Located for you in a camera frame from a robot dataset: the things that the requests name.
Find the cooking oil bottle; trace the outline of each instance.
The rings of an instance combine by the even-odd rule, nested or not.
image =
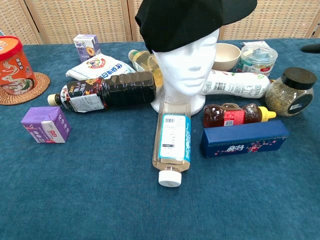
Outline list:
[[[156,57],[148,51],[138,51],[132,49],[128,57],[137,72],[151,71],[153,74],[155,86],[160,88],[163,84],[163,77]]]
[[[159,184],[178,187],[181,172],[190,167],[190,97],[181,93],[161,95],[152,164],[159,169]]]

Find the cap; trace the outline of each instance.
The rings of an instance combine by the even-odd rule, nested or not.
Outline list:
[[[3,48],[0,51],[0,61],[7,60],[23,48],[21,41],[15,36],[0,36],[0,42]]]
[[[50,106],[59,106],[59,104],[56,101],[56,95],[59,95],[59,94],[50,94],[48,96],[47,101]]]
[[[248,16],[257,0],[143,0],[135,16],[151,53],[169,52]]]
[[[181,185],[181,172],[162,170],[159,172],[159,184],[165,187],[174,188]]]
[[[134,59],[134,55],[136,55],[139,51],[138,50],[135,50],[135,49],[132,49],[129,51],[128,53],[128,58],[129,60],[132,62],[132,60]]]
[[[290,67],[284,71],[281,80],[290,88],[307,90],[312,88],[317,81],[317,77],[304,68]]]
[[[274,111],[269,111],[264,106],[258,106],[258,108],[260,109],[262,114],[261,122],[267,122],[269,119],[273,119],[277,116],[277,114]]]

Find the black hat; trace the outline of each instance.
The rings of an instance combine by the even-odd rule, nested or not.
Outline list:
[[[143,0],[135,20],[148,50],[168,52],[248,16],[257,0]]]

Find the plastic bottle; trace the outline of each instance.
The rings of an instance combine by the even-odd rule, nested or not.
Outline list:
[[[191,156],[190,98],[181,95],[175,103],[172,99],[165,93],[161,96],[152,159],[160,170],[158,182],[165,187],[180,186]]]
[[[72,112],[85,113],[108,107],[151,103],[156,86],[150,71],[114,75],[67,83],[60,94],[51,94],[50,106],[63,105]]]
[[[265,95],[270,80],[263,74],[211,70],[201,95],[222,94],[258,99]]]
[[[203,126],[213,128],[267,122],[276,116],[277,114],[274,111],[268,111],[266,107],[257,106],[254,103],[243,107],[234,103],[209,104],[204,106]]]
[[[132,49],[128,53],[128,58],[132,62],[137,72],[151,71],[153,74],[155,86],[160,88],[163,84],[163,77],[156,57],[148,51],[138,51]]]

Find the blue rectangular box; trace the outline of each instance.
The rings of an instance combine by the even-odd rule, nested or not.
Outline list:
[[[289,132],[273,120],[204,128],[201,149],[205,158],[278,150]]]

